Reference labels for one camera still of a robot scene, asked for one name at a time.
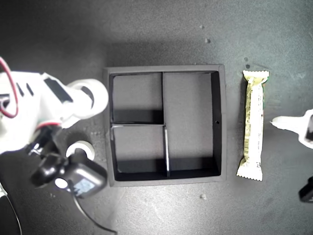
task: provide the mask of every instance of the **dark gray floor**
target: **dark gray floor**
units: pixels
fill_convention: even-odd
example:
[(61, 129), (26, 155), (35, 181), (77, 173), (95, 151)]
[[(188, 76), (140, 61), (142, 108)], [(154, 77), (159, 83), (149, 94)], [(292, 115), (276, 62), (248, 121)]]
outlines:
[[(86, 210), (122, 235), (311, 235), (313, 206), (301, 204), (297, 192), (313, 174), (313, 151), (269, 121), (313, 107), (312, 12), (311, 0), (2, 1), (0, 55), (13, 70), (45, 71), (65, 83), (101, 79), (104, 66), (224, 64), (227, 180), (106, 188), (84, 201)], [(243, 155), (246, 65), (270, 71), (263, 182), (235, 176)], [(64, 135), (84, 132), (97, 161), (106, 165), (101, 124), (98, 115)], [(104, 234), (83, 218), (67, 193), (30, 185), (37, 163), (22, 153), (0, 157), (0, 179), (24, 234)]]

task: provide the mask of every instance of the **wrapper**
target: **wrapper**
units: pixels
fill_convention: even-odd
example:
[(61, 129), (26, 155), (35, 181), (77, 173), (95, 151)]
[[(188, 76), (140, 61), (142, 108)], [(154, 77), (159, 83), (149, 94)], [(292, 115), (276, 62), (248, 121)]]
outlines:
[(244, 158), (240, 161), (237, 176), (262, 181), (261, 152), (263, 142), (263, 87), (268, 71), (244, 71), (248, 82), (246, 90), (246, 126)]

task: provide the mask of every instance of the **black cable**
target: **black cable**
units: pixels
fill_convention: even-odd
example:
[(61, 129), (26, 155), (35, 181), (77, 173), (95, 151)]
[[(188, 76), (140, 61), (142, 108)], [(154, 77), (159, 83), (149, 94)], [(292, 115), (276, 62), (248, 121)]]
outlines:
[(88, 218), (89, 220), (91, 220), (92, 223), (94, 223), (94, 225), (104, 231), (107, 231), (107, 232), (110, 232), (110, 233), (113, 233), (115, 235), (117, 235), (117, 231), (114, 231), (114, 230), (111, 230), (111, 229), (108, 229), (106, 227), (103, 227), (102, 225), (100, 225), (99, 223), (97, 223), (93, 218), (90, 217), (90, 215), (88, 215), (86, 213), (86, 211), (82, 208), (81, 204), (79, 203), (79, 199), (77, 198), (75, 192), (74, 192), (74, 185), (73, 185), (73, 182), (72, 181), (69, 181), (68, 182), (68, 186), (69, 186), (69, 190), (70, 190), (70, 193), (72, 194), (72, 197), (73, 197), (73, 200), (75, 202), (75, 205), (77, 206), (78, 210), (86, 217)]

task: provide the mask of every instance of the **red cable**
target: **red cable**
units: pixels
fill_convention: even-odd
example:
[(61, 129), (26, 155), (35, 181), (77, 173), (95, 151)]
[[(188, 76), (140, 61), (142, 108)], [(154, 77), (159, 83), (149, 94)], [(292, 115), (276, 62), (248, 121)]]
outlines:
[(5, 71), (6, 75), (8, 76), (8, 79), (10, 81), (10, 84), (11, 84), (11, 87), (13, 90), (13, 95), (14, 95), (15, 104), (16, 104), (15, 114), (11, 114), (11, 113), (9, 113), (6, 110), (1, 109), (1, 108), (0, 108), (0, 112), (8, 118), (15, 118), (19, 113), (19, 106), (18, 106), (19, 102), (18, 102), (18, 94), (16, 92), (16, 87), (15, 87), (15, 84), (14, 84), (14, 81), (13, 81), (13, 78), (11, 75), (11, 70), (10, 70), (8, 64), (5, 62), (5, 60), (2, 57), (0, 57), (0, 66)]

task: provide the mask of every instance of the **black tray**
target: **black tray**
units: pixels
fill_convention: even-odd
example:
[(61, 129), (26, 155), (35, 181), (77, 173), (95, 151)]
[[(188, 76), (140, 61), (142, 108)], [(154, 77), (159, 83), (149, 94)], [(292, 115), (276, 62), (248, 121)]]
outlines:
[(106, 68), (110, 185), (226, 178), (223, 65)]

